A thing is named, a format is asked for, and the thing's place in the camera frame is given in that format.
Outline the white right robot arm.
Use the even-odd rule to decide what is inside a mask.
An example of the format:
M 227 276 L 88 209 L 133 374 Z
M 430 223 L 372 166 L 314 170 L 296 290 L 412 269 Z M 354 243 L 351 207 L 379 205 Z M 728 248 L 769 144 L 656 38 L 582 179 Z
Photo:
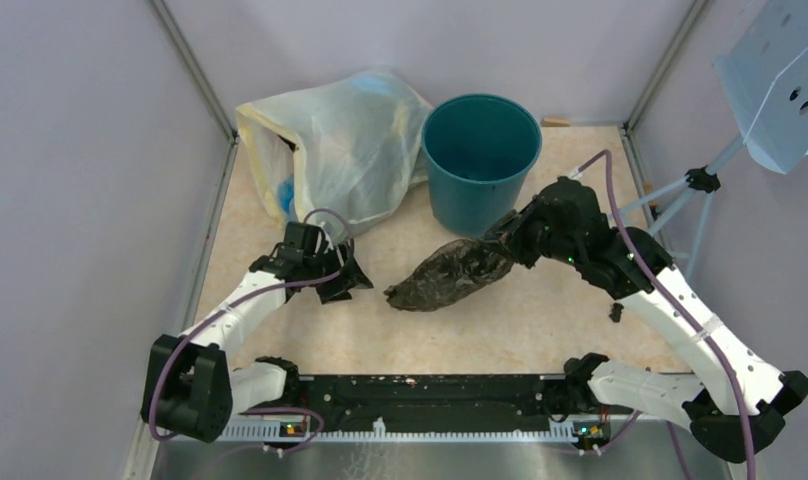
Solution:
M 808 377 L 781 371 L 741 342 L 695 294 L 647 232 L 611 225 L 596 193 L 561 177 L 485 234 L 515 263 L 542 258 L 573 267 L 590 285 L 638 314 L 688 365 L 657 374 L 602 354 L 566 364 L 566 397 L 580 412 L 622 406 L 688 430 L 710 453 L 743 463 L 769 446 L 808 395 Z

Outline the black plastic trash bag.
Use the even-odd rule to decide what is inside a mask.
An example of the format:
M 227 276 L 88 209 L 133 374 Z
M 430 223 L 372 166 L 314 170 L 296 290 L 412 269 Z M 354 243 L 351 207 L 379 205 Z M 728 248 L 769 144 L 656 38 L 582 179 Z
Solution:
M 433 312 L 503 279 L 514 265 L 480 240 L 458 239 L 438 248 L 384 295 L 394 309 Z

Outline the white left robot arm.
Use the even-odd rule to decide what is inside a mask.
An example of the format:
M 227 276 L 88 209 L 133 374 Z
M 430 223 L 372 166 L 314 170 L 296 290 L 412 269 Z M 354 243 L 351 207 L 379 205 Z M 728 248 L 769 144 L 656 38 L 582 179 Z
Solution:
M 354 256 L 351 236 L 330 239 L 316 225 L 290 222 L 282 241 L 254 260 L 237 287 L 204 320 L 151 346 L 141 419 L 158 441 L 176 435 L 211 443 L 229 420 L 268 405 L 288 413 L 301 393 L 296 366 L 264 358 L 231 369 L 250 335 L 306 288 L 321 303 L 351 299 L 373 284 Z

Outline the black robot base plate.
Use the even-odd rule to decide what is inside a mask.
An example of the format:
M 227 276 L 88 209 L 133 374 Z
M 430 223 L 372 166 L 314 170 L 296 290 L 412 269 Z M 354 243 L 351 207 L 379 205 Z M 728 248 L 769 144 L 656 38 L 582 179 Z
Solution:
M 276 408 L 312 410 L 331 434 L 545 434 L 604 443 L 625 407 L 561 375 L 315 375 L 288 378 Z

